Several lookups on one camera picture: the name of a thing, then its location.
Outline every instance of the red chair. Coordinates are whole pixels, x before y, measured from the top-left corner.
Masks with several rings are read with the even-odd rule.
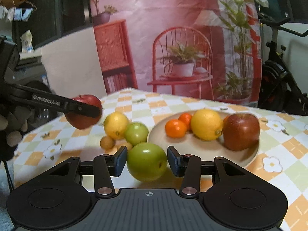
[[[201,58],[196,61],[196,67],[205,68],[208,73],[196,74],[191,77],[173,77],[172,66],[170,60],[165,59],[169,53],[169,46],[177,46],[178,43],[185,46],[194,46],[206,58]],[[152,63],[152,81],[147,85],[153,86],[153,92],[157,92],[157,86],[171,86],[172,94],[175,95],[175,85],[196,84],[199,93],[199,99],[202,98],[201,85],[208,84],[210,87],[211,97],[214,100],[212,87],[212,49],[208,39],[199,30],[192,27],[172,27],[160,33],[153,43],[153,63]]]

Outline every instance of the white flower print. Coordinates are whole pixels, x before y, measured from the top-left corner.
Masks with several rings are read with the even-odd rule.
[[[155,115],[163,114],[164,112],[165,112],[165,109],[163,107],[151,109],[151,113]]]
[[[53,160],[55,156],[61,153],[61,148],[62,144],[52,145],[43,152],[43,155],[46,159]]]
[[[277,132],[285,130],[285,126],[283,126],[282,123],[279,122],[279,121],[268,120],[266,125],[267,125],[267,127],[270,127],[271,129],[273,129],[273,130],[275,130]]]
[[[273,172],[280,173],[282,171],[282,166],[280,165],[280,161],[276,157],[264,157],[262,159],[262,162],[264,170],[269,173]]]

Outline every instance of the bike handlebar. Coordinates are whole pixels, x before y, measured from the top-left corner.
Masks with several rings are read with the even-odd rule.
[[[270,26],[270,27],[277,27],[277,26],[281,26],[287,22],[289,22],[291,20],[290,17],[286,17],[286,18],[283,18],[281,21],[270,21],[270,20],[265,20],[265,19],[261,19],[260,20],[260,23],[263,23],[267,26]]]
[[[291,29],[288,29],[288,28],[284,28],[284,27],[278,27],[279,30],[283,30],[285,32],[288,32],[288,33],[291,33],[293,35],[296,35],[296,36],[300,36],[300,37],[306,37],[308,36],[308,30],[306,30],[304,33],[298,33],[294,30],[291,30]]]
[[[293,34],[293,35],[296,35],[296,36],[299,36],[299,37],[308,36],[308,30],[305,31],[304,33],[299,33],[299,32],[296,32],[294,30],[281,27],[281,25],[283,25],[283,24],[285,24],[285,23],[287,23],[291,20],[291,18],[289,18],[289,17],[283,18],[281,21],[275,21],[272,17],[270,17],[270,16],[268,16],[264,13],[261,13],[261,12],[258,12],[258,16],[260,18],[260,23],[263,23],[267,26],[276,27],[278,30],[283,30],[285,32],[288,32],[290,34]]]

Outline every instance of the wall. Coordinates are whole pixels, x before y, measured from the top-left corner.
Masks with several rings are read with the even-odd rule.
[[[308,29],[308,24],[287,23],[284,27],[294,31],[304,33]],[[268,59],[269,48],[266,47],[266,42],[271,41],[272,29],[268,26],[263,28],[263,62]],[[278,48],[280,52],[280,45],[287,47],[284,53],[284,61],[290,69],[298,87],[304,93],[308,93],[308,37],[301,38],[290,33],[279,31],[278,33]]]
[[[9,41],[12,41],[12,23],[6,23],[5,19],[0,20],[0,35],[4,35]]]
[[[106,95],[92,27],[51,42],[41,47],[41,52],[51,89],[56,94],[69,98]]]

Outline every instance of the plate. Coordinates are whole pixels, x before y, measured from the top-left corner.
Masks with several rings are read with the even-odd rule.
[[[217,111],[221,119],[228,116],[228,113]],[[165,124],[171,119],[178,119],[182,114],[178,113],[163,119],[158,122],[150,131],[147,141],[154,143],[164,149],[167,153],[167,148],[173,145],[176,150],[181,154],[192,154],[199,156],[204,161],[213,161],[215,157],[221,156],[229,159],[237,165],[245,168],[253,162],[259,151],[259,144],[245,149],[243,151],[231,151],[223,146],[223,136],[220,136],[214,141],[203,141],[194,136],[193,133],[187,133],[183,138],[173,139],[166,135]]]

